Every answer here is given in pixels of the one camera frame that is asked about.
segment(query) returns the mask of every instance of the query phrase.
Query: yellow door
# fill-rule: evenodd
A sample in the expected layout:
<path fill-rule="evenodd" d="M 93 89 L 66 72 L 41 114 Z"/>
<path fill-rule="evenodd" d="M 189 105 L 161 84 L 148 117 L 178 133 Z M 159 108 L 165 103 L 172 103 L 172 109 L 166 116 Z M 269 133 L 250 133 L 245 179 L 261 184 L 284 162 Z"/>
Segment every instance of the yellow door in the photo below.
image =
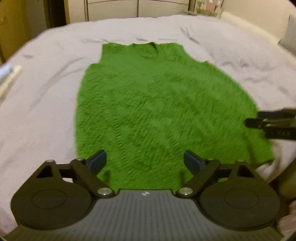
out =
<path fill-rule="evenodd" d="M 25 0 L 0 0 L 0 47 L 5 60 L 30 40 Z"/>

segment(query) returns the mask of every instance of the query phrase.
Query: ribbed gray panel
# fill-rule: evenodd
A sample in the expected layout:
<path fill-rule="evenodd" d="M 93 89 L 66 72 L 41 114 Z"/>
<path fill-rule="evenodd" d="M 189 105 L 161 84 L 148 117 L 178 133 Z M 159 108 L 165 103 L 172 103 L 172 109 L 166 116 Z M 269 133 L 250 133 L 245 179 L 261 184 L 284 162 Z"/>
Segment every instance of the ribbed gray panel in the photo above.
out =
<path fill-rule="evenodd" d="M 179 199 L 170 190 L 121 190 L 97 201 L 78 223 L 58 230 L 37 231 L 23 226 L 7 241 L 279 241 L 273 228 L 239 232 L 205 218 L 192 200 Z"/>

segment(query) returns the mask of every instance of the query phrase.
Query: white bed sheet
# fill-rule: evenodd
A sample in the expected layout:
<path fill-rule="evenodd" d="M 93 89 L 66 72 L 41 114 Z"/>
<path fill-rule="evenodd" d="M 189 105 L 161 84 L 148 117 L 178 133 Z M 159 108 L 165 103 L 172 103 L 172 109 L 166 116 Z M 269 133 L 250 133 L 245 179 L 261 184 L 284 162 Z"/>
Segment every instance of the white bed sheet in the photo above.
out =
<path fill-rule="evenodd" d="M 177 42 L 198 61 L 216 65 L 248 91 L 260 109 L 296 105 L 296 68 L 259 37 L 216 18 L 111 19 L 51 29 L 9 61 L 23 73 L 0 106 L 0 230 L 16 227 L 10 200 L 46 160 L 76 157 L 76 94 L 85 69 L 100 59 L 102 44 Z M 267 181 L 294 159 L 296 143 L 274 141 L 275 162 L 258 169 Z"/>

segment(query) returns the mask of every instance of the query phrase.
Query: gray pillow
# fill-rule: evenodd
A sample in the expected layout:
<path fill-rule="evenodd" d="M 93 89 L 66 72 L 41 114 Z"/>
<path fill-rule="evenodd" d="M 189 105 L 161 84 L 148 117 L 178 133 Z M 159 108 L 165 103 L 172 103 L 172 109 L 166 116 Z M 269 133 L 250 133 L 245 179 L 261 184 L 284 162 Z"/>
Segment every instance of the gray pillow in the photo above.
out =
<path fill-rule="evenodd" d="M 296 54 L 296 17 L 295 16 L 290 15 L 285 36 L 279 41 L 279 44 L 282 45 L 287 50 L 291 51 L 293 54 Z"/>

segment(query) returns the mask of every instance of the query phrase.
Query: green sleeveless sweater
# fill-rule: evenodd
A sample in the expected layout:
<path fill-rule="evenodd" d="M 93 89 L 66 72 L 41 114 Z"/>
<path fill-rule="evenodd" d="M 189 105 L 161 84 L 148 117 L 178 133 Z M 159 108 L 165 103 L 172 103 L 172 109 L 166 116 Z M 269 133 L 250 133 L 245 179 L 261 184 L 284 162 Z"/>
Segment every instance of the green sleeveless sweater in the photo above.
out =
<path fill-rule="evenodd" d="M 98 177 L 115 190 L 176 190 L 192 177 L 185 150 L 222 163 L 272 159 L 262 131 L 244 127 L 256 114 L 239 84 L 181 45 L 108 43 L 81 82 L 77 152 L 87 158 L 104 149 Z"/>

